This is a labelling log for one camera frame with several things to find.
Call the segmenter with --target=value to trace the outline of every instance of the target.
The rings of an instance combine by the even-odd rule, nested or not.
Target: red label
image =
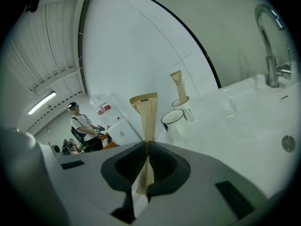
[[[111,107],[110,105],[106,105],[104,108],[100,109],[97,114],[102,115],[103,113],[105,113],[106,111],[110,110]]]

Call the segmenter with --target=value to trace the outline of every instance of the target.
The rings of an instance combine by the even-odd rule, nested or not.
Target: chrome faucet
[[[290,65],[277,66],[275,56],[272,53],[271,43],[269,42],[269,38],[263,26],[263,22],[261,18],[263,12],[269,15],[269,17],[274,21],[274,23],[276,24],[279,30],[283,30],[285,26],[280,16],[272,8],[264,4],[259,4],[256,6],[255,19],[260,34],[263,38],[265,49],[267,50],[266,60],[267,60],[268,72],[269,72],[269,86],[272,88],[277,88],[279,87],[278,76],[283,76],[286,79],[290,79],[291,68]]]

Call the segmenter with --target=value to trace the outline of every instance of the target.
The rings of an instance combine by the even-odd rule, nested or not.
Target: fluorescent tube light
[[[56,96],[56,93],[53,91],[45,98],[43,98],[40,102],[38,102],[30,111],[28,112],[29,115],[34,113],[37,109],[39,109],[42,105],[44,105],[48,100],[50,100],[53,96]]]

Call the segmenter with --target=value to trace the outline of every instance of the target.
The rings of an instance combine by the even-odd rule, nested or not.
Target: coffee stick
[[[183,84],[183,80],[182,80],[181,70],[178,70],[178,71],[170,74],[170,77],[173,79],[173,81],[177,85],[180,103],[181,104],[185,103],[187,101],[187,96],[186,96],[186,92],[185,92],[185,88],[184,88],[184,84]]]
[[[151,93],[136,96],[130,98],[130,103],[141,116],[143,139],[147,143],[147,158],[139,174],[138,188],[136,191],[138,194],[146,195],[147,187],[154,183],[154,172],[150,165],[148,156],[148,142],[155,140],[158,113],[158,95],[157,93]]]

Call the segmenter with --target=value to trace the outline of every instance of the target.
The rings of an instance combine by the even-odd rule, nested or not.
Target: white sink
[[[283,189],[300,156],[301,83],[279,78],[280,87],[256,75],[202,98],[192,98],[190,141],[158,141],[215,157],[255,183],[270,198]],[[295,150],[281,140],[290,135]]]

